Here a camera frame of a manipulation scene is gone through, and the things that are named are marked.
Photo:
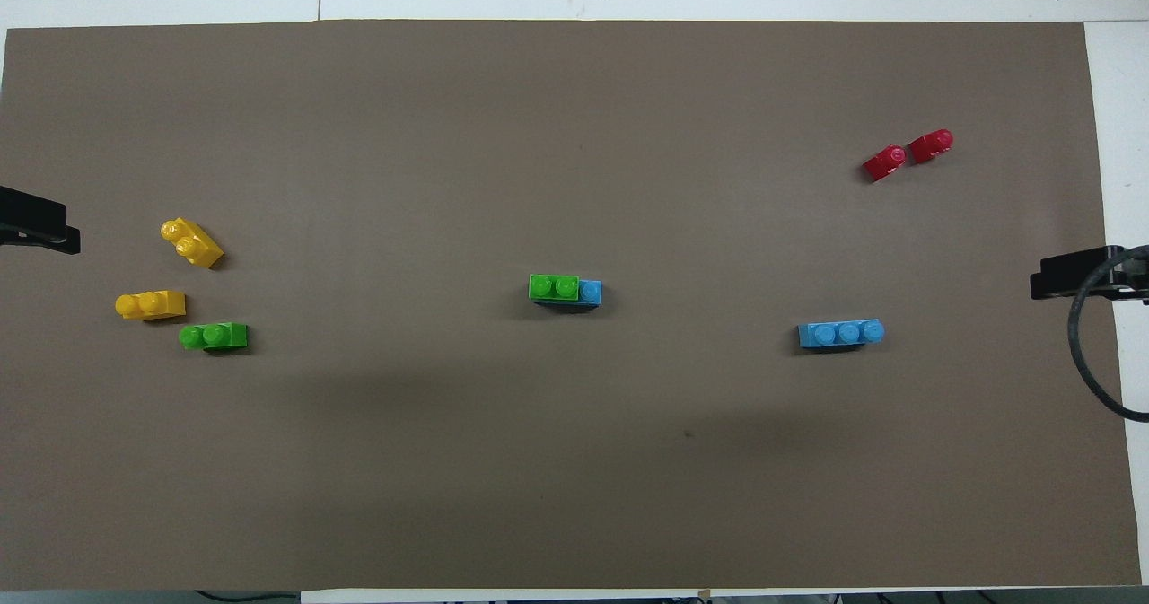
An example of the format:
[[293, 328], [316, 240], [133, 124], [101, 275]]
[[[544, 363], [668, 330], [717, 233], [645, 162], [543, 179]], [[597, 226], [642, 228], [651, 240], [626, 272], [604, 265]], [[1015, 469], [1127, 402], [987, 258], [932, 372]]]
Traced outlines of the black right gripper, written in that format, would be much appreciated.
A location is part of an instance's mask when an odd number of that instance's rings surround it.
[[[1095, 268], [1126, 251], [1118, 245], [1079, 249], [1039, 261], [1039, 272], [1030, 276], [1030, 297], [1034, 301], [1074, 299]], [[1105, 270], [1092, 285], [1088, 297], [1109, 301], [1148, 302], [1146, 255], [1135, 255]]]

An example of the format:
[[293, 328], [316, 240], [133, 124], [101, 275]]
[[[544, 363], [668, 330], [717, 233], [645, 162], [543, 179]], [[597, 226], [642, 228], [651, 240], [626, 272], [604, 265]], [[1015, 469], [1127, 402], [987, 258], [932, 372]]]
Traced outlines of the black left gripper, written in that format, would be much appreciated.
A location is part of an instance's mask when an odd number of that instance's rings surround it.
[[[80, 232], [65, 223], [65, 206], [20, 189], [1, 187], [1, 245], [33, 247], [78, 255]], [[17, 231], [65, 231], [63, 237]]]

